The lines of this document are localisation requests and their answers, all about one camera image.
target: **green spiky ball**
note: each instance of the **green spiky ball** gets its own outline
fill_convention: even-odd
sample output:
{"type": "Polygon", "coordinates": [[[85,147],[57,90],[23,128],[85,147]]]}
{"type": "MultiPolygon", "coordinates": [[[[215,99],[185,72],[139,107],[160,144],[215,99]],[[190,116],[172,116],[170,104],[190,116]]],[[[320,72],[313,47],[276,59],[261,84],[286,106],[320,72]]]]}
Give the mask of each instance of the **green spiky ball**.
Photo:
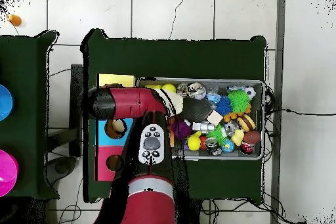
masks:
{"type": "Polygon", "coordinates": [[[210,138],[210,137],[216,138],[219,146],[222,146],[224,144],[224,140],[225,140],[225,137],[222,136],[221,129],[222,129],[222,126],[220,124],[218,124],[216,126],[215,130],[212,130],[207,134],[207,138],[210,138]]]}
{"type": "Polygon", "coordinates": [[[235,113],[243,113],[249,107],[249,96],[243,90],[230,92],[228,98],[231,100],[232,111],[235,113]]]}

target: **blue spiky ball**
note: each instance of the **blue spiky ball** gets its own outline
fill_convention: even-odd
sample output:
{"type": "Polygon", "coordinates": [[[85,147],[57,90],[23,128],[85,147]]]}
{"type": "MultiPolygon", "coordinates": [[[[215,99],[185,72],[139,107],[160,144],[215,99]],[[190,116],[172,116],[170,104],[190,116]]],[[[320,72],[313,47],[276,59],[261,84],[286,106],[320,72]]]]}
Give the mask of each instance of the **blue spiky ball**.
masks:
{"type": "Polygon", "coordinates": [[[220,101],[217,103],[216,112],[222,116],[232,112],[231,100],[228,97],[221,97],[220,101]]]}

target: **gray plastic bin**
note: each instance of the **gray plastic bin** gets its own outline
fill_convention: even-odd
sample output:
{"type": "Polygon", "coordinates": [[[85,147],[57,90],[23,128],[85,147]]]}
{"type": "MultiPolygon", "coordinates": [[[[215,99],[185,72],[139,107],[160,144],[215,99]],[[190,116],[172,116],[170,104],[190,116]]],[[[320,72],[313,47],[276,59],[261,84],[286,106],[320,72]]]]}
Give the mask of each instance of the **gray plastic bin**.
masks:
{"type": "MultiPolygon", "coordinates": [[[[197,151],[184,150],[184,157],[186,160],[258,160],[264,153],[264,83],[259,80],[225,80],[225,79],[190,79],[190,78],[156,78],[156,80],[138,79],[136,85],[144,87],[145,85],[164,85],[171,83],[177,86],[180,83],[193,83],[198,81],[205,89],[208,87],[217,86],[219,88],[219,95],[227,95],[226,88],[233,85],[252,86],[255,89],[256,95],[251,100],[251,113],[249,116],[255,122],[257,130],[261,133],[261,141],[255,145],[253,153],[249,156],[240,152],[236,147],[233,152],[222,153],[220,156],[212,156],[206,150],[199,149],[197,151]]],[[[182,156],[180,147],[172,148],[173,158],[182,156]]]]}

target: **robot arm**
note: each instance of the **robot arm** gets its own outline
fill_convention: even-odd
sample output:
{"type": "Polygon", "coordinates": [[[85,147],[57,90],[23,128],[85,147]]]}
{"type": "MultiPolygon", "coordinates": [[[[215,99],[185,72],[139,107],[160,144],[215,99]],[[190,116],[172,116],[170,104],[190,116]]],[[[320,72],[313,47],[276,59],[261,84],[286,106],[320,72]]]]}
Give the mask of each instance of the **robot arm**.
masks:
{"type": "MultiPolygon", "coordinates": [[[[171,149],[159,95],[148,88],[107,86],[91,89],[88,103],[89,116],[96,120],[135,119],[107,200],[123,206],[117,224],[175,224],[171,149]],[[125,193],[119,192],[126,187],[128,197],[123,201],[119,197],[125,193]]],[[[102,210],[99,217],[104,217],[102,210]]]]}

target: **pink bowl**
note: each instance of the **pink bowl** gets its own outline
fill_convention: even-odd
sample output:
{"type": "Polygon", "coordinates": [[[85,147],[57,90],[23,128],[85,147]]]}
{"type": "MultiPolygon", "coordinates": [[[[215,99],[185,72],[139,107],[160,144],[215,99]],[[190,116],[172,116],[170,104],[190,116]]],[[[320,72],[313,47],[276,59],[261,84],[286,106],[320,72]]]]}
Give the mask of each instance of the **pink bowl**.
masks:
{"type": "Polygon", "coordinates": [[[0,197],[12,190],[17,177],[18,162],[13,156],[0,150],[0,197]]]}

